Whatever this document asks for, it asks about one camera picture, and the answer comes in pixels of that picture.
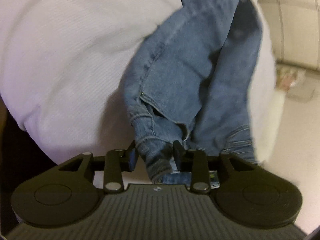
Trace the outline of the blue denim jeans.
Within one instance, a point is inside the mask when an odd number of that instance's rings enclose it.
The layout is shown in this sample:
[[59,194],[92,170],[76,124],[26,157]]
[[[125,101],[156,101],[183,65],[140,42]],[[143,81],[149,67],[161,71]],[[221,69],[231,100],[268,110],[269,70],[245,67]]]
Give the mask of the blue denim jeans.
[[136,150],[155,184],[189,183],[173,143],[255,163],[248,89],[262,26],[251,0],[181,0],[123,77]]

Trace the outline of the lavender duvet cover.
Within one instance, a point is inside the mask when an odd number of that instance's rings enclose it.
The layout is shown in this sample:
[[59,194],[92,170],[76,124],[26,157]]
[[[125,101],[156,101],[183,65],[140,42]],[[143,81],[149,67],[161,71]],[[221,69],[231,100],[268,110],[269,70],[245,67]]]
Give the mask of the lavender duvet cover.
[[126,147],[119,83],[181,0],[1,0],[1,97],[57,164]]

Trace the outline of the white wardrobe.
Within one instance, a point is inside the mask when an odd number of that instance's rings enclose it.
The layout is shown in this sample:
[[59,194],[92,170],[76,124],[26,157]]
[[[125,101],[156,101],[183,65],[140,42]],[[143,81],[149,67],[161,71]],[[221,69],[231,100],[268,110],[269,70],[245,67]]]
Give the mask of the white wardrobe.
[[258,0],[278,62],[319,71],[319,0]]

